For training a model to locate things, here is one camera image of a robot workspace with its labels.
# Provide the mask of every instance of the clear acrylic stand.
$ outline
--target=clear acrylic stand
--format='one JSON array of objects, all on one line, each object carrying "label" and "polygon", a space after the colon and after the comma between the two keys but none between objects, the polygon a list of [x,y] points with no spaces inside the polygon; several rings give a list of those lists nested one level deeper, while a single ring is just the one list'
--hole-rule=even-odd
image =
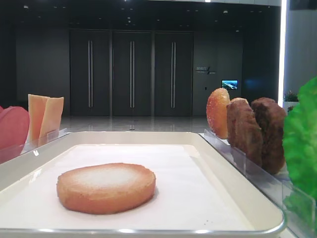
[{"label": "clear acrylic stand", "polygon": [[0,150],[0,164],[12,160],[21,154],[35,150],[36,148],[45,145],[53,140],[56,140],[66,134],[68,134],[66,128],[62,130],[55,130],[49,132],[46,136],[43,136],[38,140],[27,142],[23,145],[12,146],[9,148],[2,149]]},{"label": "clear acrylic stand", "polygon": [[205,140],[265,196],[285,211],[287,226],[299,238],[317,237],[316,201],[292,185],[285,174],[272,176],[246,155],[205,129]]}]

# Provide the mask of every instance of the white paper liner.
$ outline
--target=white paper liner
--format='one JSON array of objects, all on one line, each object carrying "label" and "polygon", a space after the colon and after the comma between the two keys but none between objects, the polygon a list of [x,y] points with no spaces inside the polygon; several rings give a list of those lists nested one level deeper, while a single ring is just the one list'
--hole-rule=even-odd
[{"label": "white paper liner", "polygon": [[[199,153],[183,145],[78,145],[0,193],[0,228],[253,230],[215,178],[197,164]],[[157,177],[155,197],[114,215],[66,210],[56,195],[57,177],[79,167],[124,162],[143,165]]]}]

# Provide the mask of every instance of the door handle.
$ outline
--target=door handle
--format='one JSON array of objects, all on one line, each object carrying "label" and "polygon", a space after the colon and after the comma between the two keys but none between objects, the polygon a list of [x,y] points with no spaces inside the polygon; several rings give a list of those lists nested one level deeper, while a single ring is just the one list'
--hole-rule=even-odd
[{"label": "door handle", "polygon": [[132,41],[130,41],[130,108],[132,108]]},{"label": "door handle", "polygon": [[133,92],[133,101],[132,101],[132,108],[134,108],[134,102],[135,102],[135,55],[134,55],[134,41],[132,42],[132,55],[133,55],[133,82],[132,82],[132,85],[133,85],[133,89],[132,89],[132,92]]},{"label": "door handle", "polygon": [[94,42],[90,41],[90,106],[94,107]]},{"label": "door handle", "polygon": [[90,40],[88,40],[88,107],[91,108],[91,69],[90,69],[90,60],[91,60],[91,45]]},{"label": "door handle", "polygon": [[173,108],[173,77],[174,77],[174,42],[172,42],[171,60],[170,60],[170,107]]},{"label": "door handle", "polygon": [[175,108],[175,96],[176,96],[176,42],[174,42],[174,83],[173,83],[173,108]]}]

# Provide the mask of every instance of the dark doors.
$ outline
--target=dark doors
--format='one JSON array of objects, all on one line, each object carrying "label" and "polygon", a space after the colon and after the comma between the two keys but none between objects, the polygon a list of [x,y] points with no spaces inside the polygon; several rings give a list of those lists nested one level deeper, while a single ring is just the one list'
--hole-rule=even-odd
[{"label": "dark doors", "polygon": [[155,116],[190,116],[192,111],[191,33],[155,35]]},{"label": "dark doors", "polygon": [[109,33],[71,31],[71,114],[109,116]]},{"label": "dark doors", "polygon": [[113,33],[113,115],[151,115],[150,33]]}]

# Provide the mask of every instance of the tiled floor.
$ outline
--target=tiled floor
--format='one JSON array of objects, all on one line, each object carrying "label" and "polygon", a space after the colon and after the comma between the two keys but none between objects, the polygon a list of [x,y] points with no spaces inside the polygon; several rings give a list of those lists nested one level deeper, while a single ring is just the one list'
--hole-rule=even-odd
[{"label": "tiled floor", "polygon": [[63,118],[61,129],[75,131],[190,131],[204,132],[205,117],[70,117]]}]

